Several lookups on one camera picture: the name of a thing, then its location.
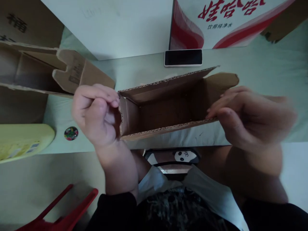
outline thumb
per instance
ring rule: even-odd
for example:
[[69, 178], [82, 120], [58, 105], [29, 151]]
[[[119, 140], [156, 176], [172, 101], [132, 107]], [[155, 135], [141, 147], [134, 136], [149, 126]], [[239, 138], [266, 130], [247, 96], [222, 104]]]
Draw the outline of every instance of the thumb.
[[85, 125], [90, 131], [101, 127], [107, 113], [107, 103], [102, 98], [96, 98], [85, 113]]
[[217, 112], [218, 120], [223, 127], [226, 139], [234, 146], [244, 148], [252, 135], [246, 130], [237, 113], [228, 107]]

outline table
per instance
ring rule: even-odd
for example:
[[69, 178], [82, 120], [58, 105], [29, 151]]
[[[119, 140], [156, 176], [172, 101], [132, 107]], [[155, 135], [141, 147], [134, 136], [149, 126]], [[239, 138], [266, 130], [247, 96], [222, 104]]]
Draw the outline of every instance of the table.
[[[95, 61], [94, 65], [116, 81], [116, 90], [152, 83], [167, 77], [220, 65], [211, 74], [231, 72], [238, 74], [239, 85], [266, 95], [285, 95], [293, 100], [298, 111], [298, 121], [285, 142], [308, 141], [308, 21], [277, 44], [258, 36], [247, 47], [203, 50], [202, 67], [165, 68], [164, 54]], [[73, 48], [86, 53], [80, 42], [63, 41], [62, 48]], [[94, 151], [93, 145], [79, 129], [73, 141], [64, 138], [64, 131], [76, 126], [71, 117], [71, 99], [50, 95], [44, 122], [56, 130], [55, 140], [41, 152], [69, 153]], [[167, 148], [184, 146], [227, 145], [219, 122], [128, 142], [130, 148]]]

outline yellow object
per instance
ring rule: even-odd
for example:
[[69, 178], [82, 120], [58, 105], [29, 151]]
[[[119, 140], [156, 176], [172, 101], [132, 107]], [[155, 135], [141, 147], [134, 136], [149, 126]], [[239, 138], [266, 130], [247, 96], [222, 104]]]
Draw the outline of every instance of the yellow object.
[[0, 163], [33, 156], [54, 139], [46, 124], [0, 124]]

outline red plastic stool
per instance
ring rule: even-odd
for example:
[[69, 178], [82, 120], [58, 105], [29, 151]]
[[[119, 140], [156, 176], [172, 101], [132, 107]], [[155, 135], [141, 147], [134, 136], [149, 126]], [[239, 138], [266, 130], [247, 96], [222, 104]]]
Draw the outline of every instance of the red plastic stool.
[[23, 227], [17, 229], [16, 231], [35, 231], [35, 230], [42, 230], [42, 231], [50, 231], [50, 230], [57, 230], [57, 231], [71, 231], [74, 226], [76, 225], [77, 221], [81, 218], [81, 216], [86, 212], [92, 201], [98, 194], [98, 190], [95, 188], [93, 189], [86, 199], [78, 205], [77, 208], [74, 209], [66, 217], [60, 217], [55, 223], [46, 222], [43, 218], [49, 213], [49, 211], [64, 197], [68, 191], [71, 190], [73, 184], [70, 184], [66, 187], [66, 189], [33, 221], [24, 225]]

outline brown cardboard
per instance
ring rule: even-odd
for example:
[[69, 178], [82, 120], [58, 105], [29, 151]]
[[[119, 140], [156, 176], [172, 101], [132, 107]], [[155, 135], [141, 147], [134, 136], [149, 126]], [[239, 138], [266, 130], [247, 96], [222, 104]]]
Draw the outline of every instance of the brown cardboard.
[[73, 50], [0, 42], [0, 86], [69, 96], [80, 85], [114, 81]]
[[207, 76], [216, 67], [119, 91], [121, 139], [137, 140], [216, 121], [207, 109], [230, 87], [236, 74]]
[[64, 25], [40, 0], [1, 1], [0, 40], [59, 47]]
[[308, 1], [296, 0], [283, 11], [262, 33], [270, 42], [277, 43], [308, 18]]
[[0, 124], [41, 124], [47, 94], [0, 86]]

